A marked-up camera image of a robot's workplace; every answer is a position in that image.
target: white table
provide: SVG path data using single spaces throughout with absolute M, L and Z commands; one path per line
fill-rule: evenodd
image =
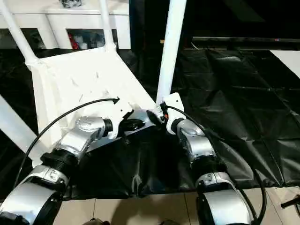
M 21 28 L 37 28 L 46 48 L 72 48 L 66 29 L 102 29 L 98 0 L 82 0 L 67 9 L 59 0 L 7 0 Z M 116 29 L 119 49 L 130 49 L 129 0 L 108 0 L 111 27 Z M 0 28 L 7 28 L 0 18 Z

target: floor tile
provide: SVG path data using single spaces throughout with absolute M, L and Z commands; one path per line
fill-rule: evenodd
M 53 225 L 82 225 L 93 218 L 95 199 L 63 202 Z
M 245 190 L 245 193 L 248 195 L 253 207 L 257 214 L 259 214 L 262 204 L 262 197 L 260 189 L 255 188 L 251 190 Z M 185 193 L 185 197 L 187 200 L 187 210 L 189 214 L 189 218 L 191 221 L 191 225 L 198 225 L 198 215 L 196 211 L 196 197 L 197 193 Z M 279 216 L 277 215 L 274 206 L 272 205 L 269 197 L 267 197 L 267 209 L 265 213 L 265 217 L 262 221 L 262 225 L 282 225 Z
M 167 219 L 189 225 L 183 194 L 150 195 L 142 199 L 97 199 L 94 217 L 112 225 L 157 225 Z
M 295 206 L 289 206 L 282 209 L 280 204 L 292 200 L 296 195 L 300 195 L 298 187 L 284 187 L 284 188 L 268 188 L 270 199 L 277 211 L 280 219 L 284 225 L 300 224 L 300 217 L 298 216 Z
M 250 199 L 257 216 L 259 215 L 262 207 L 262 192 L 260 188 L 248 189 L 244 190 L 247 194 L 248 198 Z M 273 206 L 269 195 L 267 195 L 267 209 L 262 220 L 262 225 L 283 225 L 282 221 L 277 214 L 275 207 Z

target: black plastic sheet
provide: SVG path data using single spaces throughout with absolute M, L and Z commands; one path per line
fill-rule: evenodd
M 119 53 L 155 98 L 161 55 Z M 50 56 L 53 52 L 42 54 Z M 15 58 L 22 57 L 15 52 Z M 34 105 L 28 104 L 33 101 L 30 71 L 20 60 L 16 64 L 10 77 L 27 80 L 31 100 L 7 101 L 14 108 L 25 105 L 35 118 Z M 0 78 L 7 85 L 10 81 L 6 74 L 2 70 Z M 11 89 L 3 85 L 1 82 L 0 93 L 7 97 L 5 93 Z M 267 187 L 300 184 L 300 80 L 272 53 L 182 51 L 172 92 L 180 93 L 185 112 L 208 129 L 228 172 L 242 188 L 257 187 L 244 158 L 255 165 Z M 36 130 L 36 122 L 29 125 Z M 17 148 L 6 148 L 6 153 L 9 151 L 9 155 L 0 156 L 0 173 L 10 174 L 0 183 L 4 194 L 14 179 L 13 167 L 20 162 L 15 157 L 22 155 Z M 163 127 L 150 127 L 129 136 L 127 141 L 115 141 L 88 153 L 71 184 L 67 195 L 72 199 L 127 198 L 194 189 L 186 154 L 176 137 L 168 135 Z

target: metal bracket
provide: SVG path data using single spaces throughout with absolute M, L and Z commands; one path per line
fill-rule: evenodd
M 183 103 L 178 93 L 173 93 L 165 97 L 164 102 L 166 103 L 166 105 L 170 105 L 184 111 Z M 166 128 L 170 134 L 174 135 L 175 133 L 171 129 L 172 123 L 174 122 L 174 120 L 179 118 L 186 119 L 186 116 L 173 109 L 168 108 L 167 111 L 168 111 L 168 122 Z

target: black cable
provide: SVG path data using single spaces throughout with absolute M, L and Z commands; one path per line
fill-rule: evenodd
M 31 145 L 30 145 L 29 148 L 27 149 L 26 154 L 25 154 L 25 156 L 24 156 L 24 158 L 23 158 L 23 161 L 22 161 L 22 163 L 21 163 L 21 165 L 20 165 L 20 169 L 19 169 L 19 172 L 18 172 L 17 177 L 16 177 L 16 179 L 15 179 L 15 183 L 14 183 L 13 188 L 15 188 L 15 187 L 17 186 L 17 184 L 18 184 L 18 181 L 19 181 L 19 178 L 20 178 L 20 175 L 21 175 L 21 171 L 22 171 L 22 169 L 23 169 L 23 166 L 24 166 L 24 164 L 25 164 L 25 161 L 26 161 L 26 159 L 27 159 L 29 153 L 31 152 L 33 146 L 38 142 L 38 140 L 40 139 L 40 137 L 41 137 L 41 136 L 42 136 L 42 135 L 50 128 L 50 127 L 53 126 L 54 123 L 56 123 L 57 121 L 59 121 L 59 120 L 62 119 L 63 117 L 67 116 L 68 114 L 70 114 L 70 113 L 72 113 L 72 112 L 74 112 L 74 111 L 76 111 L 76 110 L 78 110 L 78 109 L 80 109 L 80 108 L 83 108 L 83 107 L 85 107 L 85 106 L 87 106 L 87 105 L 91 105 L 91 104 L 97 103 L 97 102 L 105 102 L 105 101 L 113 101 L 114 103 L 116 103 L 118 100 L 119 100 L 118 98 L 105 98 L 105 99 L 98 99 L 98 100 L 94 100 L 94 101 L 91 101 L 91 102 L 87 102 L 87 103 L 85 103 L 85 104 L 82 104 L 82 105 L 80 105 L 80 106 L 77 106 L 77 107 L 75 107 L 75 108 L 73 108 L 73 109 L 71 109 L 71 110 L 65 112 L 64 114 L 62 114 L 61 116 L 59 116 L 58 118 L 56 118 L 55 120 L 53 120 L 47 127 L 45 127 L 45 128 L 42 130 L 41 133 L 39 133 L 39 134 L 37 135 L 37 137 L 33 140 L 33 142 L 31 143 Z
M 253 219 L 254 219 L 254 220 L 257 220 L 257 214 L 256 214 L 256 211 L 255 211 L 255 209 L 254 209 L 254 207 L 253 207 L 253 205 L 252 205 L 250 199 L 248 198 L 248 196 L 246 195 L 246 193 L 244 192 L 243 189 L 241 189 L 241 188 L 237 188 L 237 189 L 239 190 L 239 192 L 241 193 L 241 195 L 243 196 L 243 198 L 244 198 L 245 201 L 247 202 L 247 204 L 248 204 L 248 206 L 249 206 L 249 208 L 250 208 L 250 211 L 251 211 L 251 213 L 252 213 Z
M 209 135 L 206 134 L 207 132 L 205 131 L 204 127 L 201 124 L 199 124 L 196 120 L 194 120 L 191 116 L 189 116 L 186 112 L 184 112 L 184 111 L 182 111 L 182 110 L 180 110 L 178 108 L 175 108 L 173 106 L 169 106 L 169 105 L 166 105 L 165 107 L 173 109 L 173 110 L 176 110 L 176 111 L 180 112 L 181 114 L 185 115 L 186 118 L 188 118 L 190 121 L 192 121 L 194 124 L 196 124 L 203 131 L 204 135 L 210 140 Z M 267 209 L 267 194 L 266 194 L 266 191 L 265 191 L 265 188 L 264 188 L 264 185 L 263 185 L 263 181 L 260 178 L 260 176 L 258 175 L 256 169 L 254 169 L 254 167 L 247 160 L 245 160 L 245 162 L 251 168 L 252 173 L 253 173 L 254 177 L 256 178 L 256 180 L 257 180 L 257 182 L 259 184 L 259 187 L 261 189 L 261 192 L 262 192 L 262 208 L 261 208 L 261 211 L 260 211 L 259 216 L 258 216 L 257 219 L 255 219 L 256 213 L 254 214 L 255 210 L 254 210 L 254 207 L 253 207 L 252 203 L 250 202 L 250 200 L 248 199 L 248 197 L 245 198 L 247 204 L 250 207 L 251 212 L 254 211 L 254 212 L 252 212 L 254 220 L 252 221 L 251 224 L 253 224 L 253 225 L 259 225 L 259 224 L 261 224 L 261 222 L 263 220 L 263 217 L 264 217 L 264 214 L 266 213 L 266 209 Z

